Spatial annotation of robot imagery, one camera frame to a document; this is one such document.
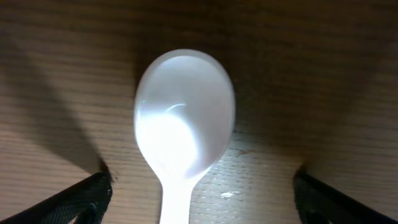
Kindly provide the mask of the white plastic spoon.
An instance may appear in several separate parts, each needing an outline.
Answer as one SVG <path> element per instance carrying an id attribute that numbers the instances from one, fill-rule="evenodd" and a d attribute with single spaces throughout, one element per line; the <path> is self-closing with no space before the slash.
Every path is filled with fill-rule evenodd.
<path id="1" fill-rule="evenodd" d="M 227 149 L 235 113 L 231 80 L 211 55 L 172 50 L 145 70 L 134 134 L 162 187 L 160 224 L 188 223 L 193 188 Z"/>

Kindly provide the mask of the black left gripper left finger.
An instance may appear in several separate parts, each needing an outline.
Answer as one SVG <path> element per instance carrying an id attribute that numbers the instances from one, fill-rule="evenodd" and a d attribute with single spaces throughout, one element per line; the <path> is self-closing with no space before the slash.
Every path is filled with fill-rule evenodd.
<path id="1" fill-rule="evenodd" d="M 66 224 L 102 222 L 113 195 L 111 175 L 97 172 L 1 224 Z"/>

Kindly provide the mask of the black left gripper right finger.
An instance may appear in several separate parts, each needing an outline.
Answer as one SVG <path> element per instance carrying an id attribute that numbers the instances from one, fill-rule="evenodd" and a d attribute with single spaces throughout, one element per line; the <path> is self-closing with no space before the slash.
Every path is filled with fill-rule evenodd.
<path id="1" fill-rule="evenodd" d="M 303 224 L 397 224 L 304 172 L 295 174 L 294 197 Z"/>

